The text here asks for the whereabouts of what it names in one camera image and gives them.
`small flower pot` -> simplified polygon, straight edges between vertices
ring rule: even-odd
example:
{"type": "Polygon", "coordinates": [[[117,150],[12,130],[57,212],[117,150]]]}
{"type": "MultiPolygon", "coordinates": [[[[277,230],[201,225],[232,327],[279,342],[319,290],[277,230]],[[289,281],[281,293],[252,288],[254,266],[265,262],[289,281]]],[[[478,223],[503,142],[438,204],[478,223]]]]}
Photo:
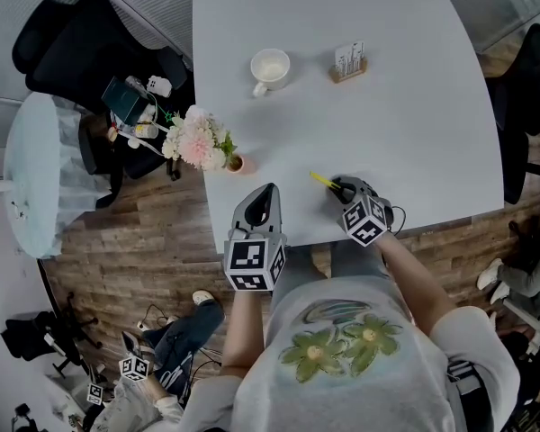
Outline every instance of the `small flower pot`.
{"type": "Polygon", "coordinates": [[[248,157],[234,154],[234,158],[226,165],[226,171],[236,175],[251,175],[256,171],[256,167],[248,157]]]}

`wooden floor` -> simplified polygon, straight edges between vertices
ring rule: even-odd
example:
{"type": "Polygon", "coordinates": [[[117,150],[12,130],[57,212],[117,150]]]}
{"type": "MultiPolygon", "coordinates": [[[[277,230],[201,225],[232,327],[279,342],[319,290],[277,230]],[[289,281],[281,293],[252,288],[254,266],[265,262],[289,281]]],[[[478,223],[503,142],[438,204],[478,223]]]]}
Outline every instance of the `wooden floor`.
{"type": "MultiPolygon", "coordinates": [[[[518,46],[510,43],[488,57],[479,57],[483,71],[501,74],[518,46]]],[[[530,161],[540,163],[540,135],[531,138],[530,144],[530,161]]],[[[540,216],[540,176],[528,175],[515,206],[402,232],[400,238],[456,302],[489,311],[486,294],[475,288],[476,277],[493,258],[516,249],[509,221],[521,224],[533,215],[540,216]]],[[[328,270],[329,254],[323,246],[317,248],[315,259],[328,270]]],[[[103,362],[114,373],[123,358],[121,331],[136,333],[134,325],[150,304],[166,315],[190,314],[192,292],[203,288],[230,313],[233,292],[214,248],[203,177],[190,168],[183,169],[183,178],[177,182],[168,179],[163,167],[138,181],[125,180],[117,201],[74,222],[64,233],[62,254],[44,265],[58,303],[64,305],[68,292],[74,292],[78,316],[100,321],[87,332],[102,341],[103,348],[80,344],[85,360],[103,362]]],[[[157,327],[159,315],[152,308],[148,324],[157,327]]],[[[207,347],[220,350],[225,330],[224,324],[207,347]]],[[[203,360],[197,356],[194,367],[203,360]]],[[[216,366],[209,364],[196,379],[215,373],[216,366]]]]}

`white mug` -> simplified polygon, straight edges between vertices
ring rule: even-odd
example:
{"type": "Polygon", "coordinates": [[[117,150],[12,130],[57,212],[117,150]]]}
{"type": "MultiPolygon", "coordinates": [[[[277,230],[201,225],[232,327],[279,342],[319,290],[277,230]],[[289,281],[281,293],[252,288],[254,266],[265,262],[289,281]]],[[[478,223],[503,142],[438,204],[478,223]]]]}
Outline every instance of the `white mug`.
{"type": "Polygon", "coordinates": [[[290,58],[281,49],[263,49],[250,61],[252,75],[258,81],[252,94],[263,96],[267,90],[279,90],[288,83],[290,58]]]}

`white t-shirt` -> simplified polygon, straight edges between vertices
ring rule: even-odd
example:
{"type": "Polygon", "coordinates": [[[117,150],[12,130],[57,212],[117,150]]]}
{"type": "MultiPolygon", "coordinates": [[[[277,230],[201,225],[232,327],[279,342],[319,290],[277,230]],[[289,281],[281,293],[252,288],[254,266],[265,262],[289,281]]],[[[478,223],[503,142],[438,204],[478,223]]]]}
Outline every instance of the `white t-shirt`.
{"type": "Polygon", "coordinates": [[[196,383],[178,430],[454,431],[446,368],[456,360],[475,364],[501,430],[519,376],[482,310],[453,310],[427,337],[390,280],[309,283],[278,304],[244,380],[196,383]]]}

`flower bouquet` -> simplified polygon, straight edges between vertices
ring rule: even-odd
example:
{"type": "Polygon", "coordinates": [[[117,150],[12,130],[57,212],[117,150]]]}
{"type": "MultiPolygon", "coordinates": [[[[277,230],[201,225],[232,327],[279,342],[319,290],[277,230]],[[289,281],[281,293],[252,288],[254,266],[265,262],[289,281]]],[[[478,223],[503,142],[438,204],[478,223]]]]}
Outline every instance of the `flower bouquet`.
{"type": "Polygon", "coordinates": [[[171,121],[162,145],[165,158],[181,158],[204,171],[235,167],[241,161],[230,132],[211,113],[192,105],[184,119],[174,115],[171,121]]]}

